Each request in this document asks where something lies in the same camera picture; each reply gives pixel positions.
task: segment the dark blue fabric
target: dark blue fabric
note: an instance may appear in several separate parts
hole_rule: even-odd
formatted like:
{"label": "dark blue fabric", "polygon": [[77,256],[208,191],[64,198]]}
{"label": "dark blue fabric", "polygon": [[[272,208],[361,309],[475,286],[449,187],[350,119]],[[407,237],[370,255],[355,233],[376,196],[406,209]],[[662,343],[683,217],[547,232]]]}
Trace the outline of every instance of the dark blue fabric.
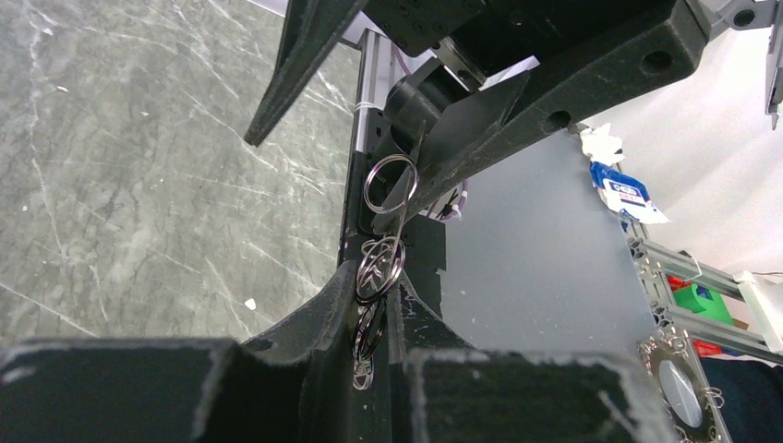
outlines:
{"label": "dark blue fabric", "polygon": [[720,412],[734,443],[783,443],[783,367],[701,360],[710,385],[723,391]]}

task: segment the green object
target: green object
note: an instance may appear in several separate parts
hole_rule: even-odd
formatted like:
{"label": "green object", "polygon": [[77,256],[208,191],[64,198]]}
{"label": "green object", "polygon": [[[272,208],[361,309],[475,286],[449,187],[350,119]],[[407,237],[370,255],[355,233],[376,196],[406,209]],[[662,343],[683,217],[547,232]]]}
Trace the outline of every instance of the green object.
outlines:
{"label": "green object", "polygon": [[677,306],[684,307],[699,316],[712,318],[721,323],[734,326],[734,320],[723,302],[723,295],[692,284],[674,292]]}

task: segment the round mirror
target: round mirror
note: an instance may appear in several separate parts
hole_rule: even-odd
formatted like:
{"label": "round mirror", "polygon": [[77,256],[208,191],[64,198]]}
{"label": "round mirror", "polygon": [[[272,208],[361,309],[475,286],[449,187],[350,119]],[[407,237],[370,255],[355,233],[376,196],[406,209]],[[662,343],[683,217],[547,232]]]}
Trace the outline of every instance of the round mirror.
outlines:
{"label": "round mirror", "polygon": [[690,427],[698,427],[702,423],[702,408],[691,380],[670,360],[661,362],[658,368],[661,388],[666,401],[679,418]]}

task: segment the white cable tie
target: white cable tie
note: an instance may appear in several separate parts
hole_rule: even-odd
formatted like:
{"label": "white cable tie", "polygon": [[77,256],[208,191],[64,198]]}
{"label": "white cable tie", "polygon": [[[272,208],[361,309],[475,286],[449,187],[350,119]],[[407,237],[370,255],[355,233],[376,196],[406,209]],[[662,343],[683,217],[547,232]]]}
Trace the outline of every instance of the white cable tie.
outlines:
{"label": "white cable tie", "polygon": [[701,277],[701,276],[705,275],[705,272],[704,272],[704,271],[702,271],[702,265],[700,265],[700,264],[699,264],[699,260],[695,259],[694,257],[691,257],[691,260],[693,260],[693,263],[695,263],[695,264],[696,264],[696,270],[698,270],[698,271],[699,271],[699,273],[698,273],[698,274],[696,274],[696,275],[694,275],[694,276],[692,276],[692,277],[691,277],[690,279],[688,279],[688,280],[683,280],[682,282],[685,282],[685,283],[690,283],[691,281],[694,281],[694,280],[698,279],[699,277]]}
{"label": "white cable tie", "polygon": [[377,104],[373,102],[359,102],[354,107],[354,112],[361,111],[362,109],[380,109]]}

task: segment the gray marble floor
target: gray marble floor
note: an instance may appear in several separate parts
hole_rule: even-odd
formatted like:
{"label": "gray marble floor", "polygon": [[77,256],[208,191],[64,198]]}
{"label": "gray marble floor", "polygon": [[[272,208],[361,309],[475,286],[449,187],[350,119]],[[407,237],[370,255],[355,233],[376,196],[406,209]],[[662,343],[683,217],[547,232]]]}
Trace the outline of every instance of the gray marble floor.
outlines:
{"label": "gray marble floor", "polygon": [[335,49],[255,149],[240,136],[281,18],[246,0],[0,1],[0,344],[241,340],[328,280],[358,52]]}

